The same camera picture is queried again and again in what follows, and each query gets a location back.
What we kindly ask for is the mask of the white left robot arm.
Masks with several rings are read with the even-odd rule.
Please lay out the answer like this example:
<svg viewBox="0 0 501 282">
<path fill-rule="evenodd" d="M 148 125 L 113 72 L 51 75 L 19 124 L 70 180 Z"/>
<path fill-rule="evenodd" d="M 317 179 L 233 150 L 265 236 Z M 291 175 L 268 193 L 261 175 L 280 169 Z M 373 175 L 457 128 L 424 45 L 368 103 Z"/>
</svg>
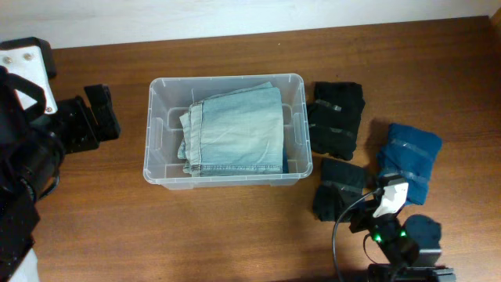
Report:
<svg viewBox="0 0 501 282">
<path fill-rule="evenodd" d="M 121 128 L 107 85 L 85 87 L 85 97 L 57 102 L 46 114 L 44 90 L 1 69 L 1 279 L 38 280 L 32 233 L 35 205 L 59 185 L 68 154 L 96 150 Z"/>
</svg>

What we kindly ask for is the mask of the dark blue jeans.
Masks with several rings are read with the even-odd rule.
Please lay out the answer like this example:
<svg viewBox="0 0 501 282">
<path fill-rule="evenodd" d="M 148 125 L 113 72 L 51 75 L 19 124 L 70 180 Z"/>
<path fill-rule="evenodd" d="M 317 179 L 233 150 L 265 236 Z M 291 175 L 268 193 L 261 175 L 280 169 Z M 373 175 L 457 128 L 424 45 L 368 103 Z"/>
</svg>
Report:
<svg viewBox="0 0 501 282">
<path fill-rule="evenodd" d="M 283 174 L 288 174 L 288 173 L 289 173 L 289 164 L 288 164 L 287 152 L 284 149 L 283 150 Z"/>
</svg>

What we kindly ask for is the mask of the light blue jeans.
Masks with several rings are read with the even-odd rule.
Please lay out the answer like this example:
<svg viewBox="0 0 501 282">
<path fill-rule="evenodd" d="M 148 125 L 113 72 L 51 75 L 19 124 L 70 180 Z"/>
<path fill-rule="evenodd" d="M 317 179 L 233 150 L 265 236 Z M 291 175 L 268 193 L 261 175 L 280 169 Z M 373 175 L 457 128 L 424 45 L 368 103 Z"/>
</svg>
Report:
<svg viewBox="0 0 501 282">
<path fill-rule="evenodd" d="M 177 157 L 192 177 L 283 172 L 282 96 L 269 82 L 195 102 L 180 122 Z"/>
</svg>

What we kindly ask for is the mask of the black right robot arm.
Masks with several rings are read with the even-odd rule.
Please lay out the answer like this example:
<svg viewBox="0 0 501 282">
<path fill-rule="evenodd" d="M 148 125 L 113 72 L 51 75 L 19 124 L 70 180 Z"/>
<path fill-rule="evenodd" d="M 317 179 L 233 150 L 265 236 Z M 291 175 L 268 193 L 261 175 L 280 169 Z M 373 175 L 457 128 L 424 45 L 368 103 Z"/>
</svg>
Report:
<svg viewBox="0 0 501 282">
<path fill-rule="evenodd" d="M 369 282 L 455 282 L 454 269 L 439 266 L 442 225 L 425 215 L 411 215 L 400 223 L 396 214 L 373 217 L 374 207 L 353 210 L 349 229 L 366 231 L 383 252 L 387 263 L 372 263 Z"/>
</svg>

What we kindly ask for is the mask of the blue taped garment bundle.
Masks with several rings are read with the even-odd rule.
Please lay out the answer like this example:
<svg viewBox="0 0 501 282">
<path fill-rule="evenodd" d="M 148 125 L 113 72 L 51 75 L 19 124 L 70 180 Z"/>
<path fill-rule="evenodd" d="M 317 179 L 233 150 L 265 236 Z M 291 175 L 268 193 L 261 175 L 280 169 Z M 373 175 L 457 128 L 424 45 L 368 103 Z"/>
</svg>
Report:
<svg viewBox="0 0 501 282">
<path fill-rule="evenodd" d="M 387 143 L 377 154 L 379 176 L 398 174 L 409 184 L 406 205 L 424 205 L 434 163 L 442 148 L 442 139 L 408 125 L 392 123 Z"/>
</svg>

